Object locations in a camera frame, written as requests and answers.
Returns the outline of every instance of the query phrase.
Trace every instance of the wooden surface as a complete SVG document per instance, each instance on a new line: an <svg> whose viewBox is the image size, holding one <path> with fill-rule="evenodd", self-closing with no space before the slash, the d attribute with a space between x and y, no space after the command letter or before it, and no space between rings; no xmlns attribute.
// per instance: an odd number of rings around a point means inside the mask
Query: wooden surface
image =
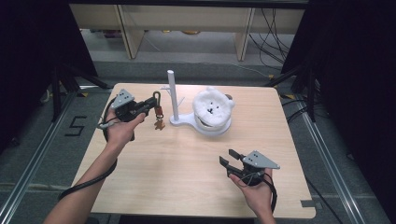
<svg viewBox="0 0 396 224"><path fill-rule="evenodd" d="M135 96L148 99L162 84L118 84ZM177 100L183 99L179 114L192 112L192 100L206 86L177 85ZM191 126L175 127L169 122L172 103L162 93L166 127L155 130L154 111L135 130L135 140L119 156L118 167L109 176L92 209L95 213L117 213L193 217L255 217L243 194L227 177L219 156L242 168L242 162L228 155L233 148L247 155L257 149L280 165L274 170L278 194L275 217L312 218L315 208L302 208L312 200L293 144L277 92L272 88L216 87L235 101L232 124L227 133L207 137ZM75 182L88 169L106 144L96 130L78 169Z"/></svg>

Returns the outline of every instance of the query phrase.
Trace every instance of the stuffed animal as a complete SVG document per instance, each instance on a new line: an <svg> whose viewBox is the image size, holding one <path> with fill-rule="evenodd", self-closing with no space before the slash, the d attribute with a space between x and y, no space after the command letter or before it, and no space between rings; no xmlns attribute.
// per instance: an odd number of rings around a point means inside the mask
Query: stuffed animal
<svg viewBox="0 0 396 224"><path fill-rule="evenodd" d="M199 92L192 102L197 124L209 131L224 126L231 118L234 106L231 96L214 87L207 87L205 91Z"/></svg>

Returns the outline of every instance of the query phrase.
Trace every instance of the black curtain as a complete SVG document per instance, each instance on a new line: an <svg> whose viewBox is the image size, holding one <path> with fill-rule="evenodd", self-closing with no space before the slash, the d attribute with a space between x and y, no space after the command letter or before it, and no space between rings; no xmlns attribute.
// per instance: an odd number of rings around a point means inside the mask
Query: black curtain
<svg viewBox="0 0 396 224"><path fill-rule="evenodd" d="M55 66L97 73L65 1L5 0L0 5L1 153L39 105Z"/></svg>
<svg viewBox="0 0 396 224"><path fill-rule="evenodd" d="M349 1L318 76L340 134L396 223L396 4Z"/></svg>

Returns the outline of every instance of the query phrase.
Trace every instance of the gray floor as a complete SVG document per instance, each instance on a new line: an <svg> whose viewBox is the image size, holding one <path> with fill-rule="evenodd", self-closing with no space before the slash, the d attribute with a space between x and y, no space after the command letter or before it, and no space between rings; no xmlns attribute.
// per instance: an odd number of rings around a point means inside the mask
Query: gray floor
<svg viewBox="0 0 396 224"><path fill-rule="evenodd" d="M164 79L158 78L162 75L162 71L165 76L169 67L175 67L177 83L180 84L260 86L269 80L270 75L278 77L278 68L281 66L281 63L269 56L260 55L251 40L248 43L245 60L238 62L233 46L233 34L185 35L177 31L170 33L148 31L137 57L130 60L122 39L104 38L102 33L91 33L89 30L83 30L81 33L86 40L99 77L109 84L162 82ZM259 35L252 36L259 43L262 42ZM280 35L279 38L289 46L293 35ZM269 42L272 45L276 44L273 40ZM281 58L278 50L272 48L268 50ZM267 67L263 65L264 63L276 69ZM293 78L279 84L276 89L280 94L289 94L292 81ZM85 80L78 82L81 85L90 85ZM107 91L91 91L88 96L73 100L18 209L13 211L10 223L42 222L56 203L59 192L71 184L108 96ZM288 101L290 99L281 99L282 103ZM18 183L50 127L51 109L51 101L39 107L20 134L21 144L9 147L0 155L0 203L7 201L13 186ZM285 116L288 117L299 109L296 103L285 105ZM316 106L316 115L316 125L365 223L389 223L359 168L347 158L347 148L323 105ZM76 130L69 128L75 116L85 117L76 122L84 126L84 129L80 136L68 137L66 136L68 133L76 133ZM316 192L310 186L312 198L316 203L317 216L310 220L278 219L277 223L337 223L337 219L325 203L331 206L343 223L357 223L351 220L342 197L334 186L318 146L307 128L304 115L290 122L290 131L305 176L318 190ZM92 214L92 216L97 217L100 223L118 223L120 220L119 215Z"/></svg>

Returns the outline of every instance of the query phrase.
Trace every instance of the white base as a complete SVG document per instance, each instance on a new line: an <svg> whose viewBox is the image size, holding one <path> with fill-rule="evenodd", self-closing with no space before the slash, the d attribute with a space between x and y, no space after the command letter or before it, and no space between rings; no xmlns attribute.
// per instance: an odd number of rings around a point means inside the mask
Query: white base
<svg viewBox="0 0 396 224"><path fill-rule="evenodd" d="M169 121L171 122L171 124L173 124L175 126L181 126L181 125L186 125L186 124L190 125L199 133L208 135L208 136L221 135L221 134L227 132L227 130L231 126L231 119L229 119L227 121L227 123L225 123L224 126L220 129L217 128L215 131L204 130L200 126L198 126L197 122L195 121L194 113L178 115L178 120L175 120L174 116L171 116Z"/></svg>

